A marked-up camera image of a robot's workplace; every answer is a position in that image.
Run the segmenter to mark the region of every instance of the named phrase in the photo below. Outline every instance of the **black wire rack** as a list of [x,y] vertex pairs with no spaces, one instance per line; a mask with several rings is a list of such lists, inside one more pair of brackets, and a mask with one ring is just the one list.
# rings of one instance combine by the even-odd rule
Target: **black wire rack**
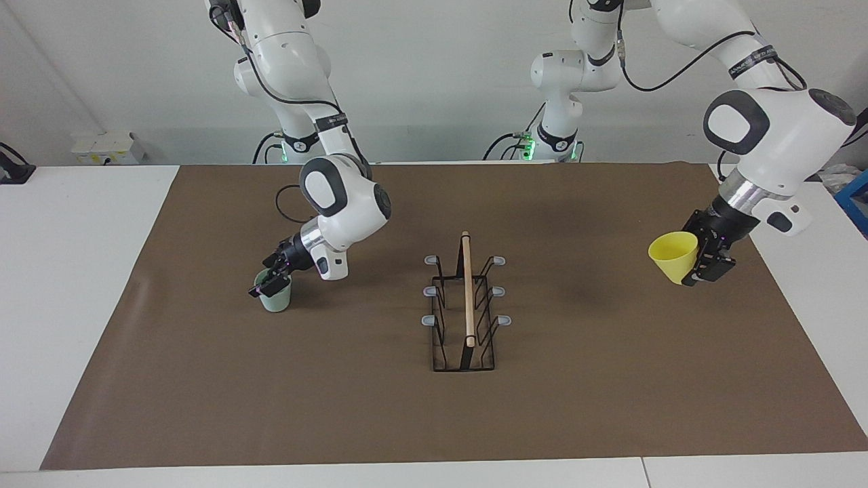
[[[439,256],[431,255],[425,258],[425,264],[437,267],[437,275],[431,278],[431,286],[427,287],[424,296],[431,299],[431,314],[422,318],[422,325],[431,328],[431,363],[435,373],[473,373],[493,371],[496,367],[494,338],[502,326],[512,324],[511,317],[497,315],[492,311],[492,301],[502,298],[506,290],[493,287],[489,283],[489,272],[494,267],[506,265],[506,259],[501,256],[490,256],[479,274],[466,273],[464,266],[464,243],[470,236],[465,233],[461,247],[458,249],[458,263],[454,276],[445,276],[442,261]],[[472,279],[472,292],[468,298],[467,278]],[[465,285],[463,307],[450,308],[447,302],[447,289]],[[466,314],[466,308],[472,303],[473,314]],[[475,323],[467,322],[465,327],[447,327],[446,316],[451,313],[465,311],[465,317],[474,317]]]

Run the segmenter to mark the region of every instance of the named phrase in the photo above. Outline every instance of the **robotic arm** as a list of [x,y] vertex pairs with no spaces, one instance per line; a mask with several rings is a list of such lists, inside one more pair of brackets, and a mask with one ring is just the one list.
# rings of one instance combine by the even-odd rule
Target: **robotic arm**
[[619,16],[624,10],[652,7],[670,38],[717,58],[739,87],[718,97],[705,116],[709,141],[741,159],[712,204],[696,210],[684,226],[699,238],[700,251],[682,284],[717,281],[736,264],[729,254],[731,246],[761,222],[786,235],[798,234],[810,224],[811,217],[794,196],[852,132],[856,116],[843,100],[792,83],[785,69],[792,70],[757,32],[737,0],[576,3],[581,12],[572,34],[582,51],[556,51],[534,63],[534,84],[547,102],[546,116],[533,133],[535,157],[569,157],[582,114],[571,94],[615,87],[621,72],[626,73]]
[[346,250],[386,224],[391,202],[372,181],[329,85],[328,57],[308,31],[306,19],[319,12],[319,0],[207,0],[207,6],[212,22],[244,51],[236,81],[275,111],[288,135],[285,146],[305,153],[319,140],[326,154],[308,161],[299,181],[319,217],[263,261],[271,272],[250,294],[274,296],[293,271],[311,267],[323,280],[342,280],[349,274]]

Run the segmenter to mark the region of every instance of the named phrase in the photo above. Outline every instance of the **blue crate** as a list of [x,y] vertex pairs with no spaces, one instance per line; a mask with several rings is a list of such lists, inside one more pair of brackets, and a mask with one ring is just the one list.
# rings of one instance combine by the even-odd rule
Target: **blue crate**
[[865,171],[853,183],[847,185],[841,192],[835,195],[835,201],[844,209],[847,216],[862,231],[868,235],[868,204],[862,201],[862,195],[868,193],[868,171]]

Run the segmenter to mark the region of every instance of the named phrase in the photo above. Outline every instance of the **electrical box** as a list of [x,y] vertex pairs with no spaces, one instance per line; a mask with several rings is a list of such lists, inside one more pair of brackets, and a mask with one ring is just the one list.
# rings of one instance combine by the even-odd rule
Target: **electrical box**
[[80,137],[72,153],[81,164],[142,164],[145,151],[130,132],[111,131],[105,134]]

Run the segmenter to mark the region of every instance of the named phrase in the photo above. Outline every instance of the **wooden dowel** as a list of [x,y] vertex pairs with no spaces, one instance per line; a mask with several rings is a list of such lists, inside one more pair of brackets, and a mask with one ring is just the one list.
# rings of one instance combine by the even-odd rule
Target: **wooden dowel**
[[477,346],[477,327],[474,318],[473,296],[473,265],[470,263],[470,233],[461,234],[461,245],[464,250],[464,320],[467,325],[467,347]]

